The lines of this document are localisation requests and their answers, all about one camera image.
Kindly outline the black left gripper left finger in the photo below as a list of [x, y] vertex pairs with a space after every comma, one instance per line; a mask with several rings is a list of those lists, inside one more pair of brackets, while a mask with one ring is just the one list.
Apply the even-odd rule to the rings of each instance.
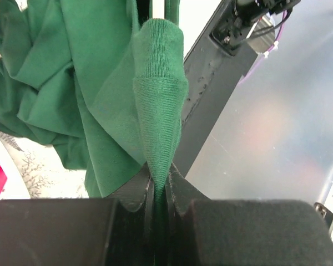
[[0, 201], [0, 265], [152, 265], [154, 182], [144, 166], [105, 198]]

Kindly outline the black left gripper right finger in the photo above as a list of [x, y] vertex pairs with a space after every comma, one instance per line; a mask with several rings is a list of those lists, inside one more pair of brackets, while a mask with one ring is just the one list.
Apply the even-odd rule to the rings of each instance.
[[319, 212], [298, 200], [212, 200], [172, 166], [169, 265], [333, 265]]

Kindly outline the green t shirt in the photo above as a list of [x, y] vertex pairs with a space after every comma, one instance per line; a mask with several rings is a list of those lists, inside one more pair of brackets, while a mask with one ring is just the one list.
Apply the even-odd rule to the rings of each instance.
[[188, 93], [179, 2], [0, 1], [0, 131], [52, 145], [105, 197], [148, 165], [155, 199]]

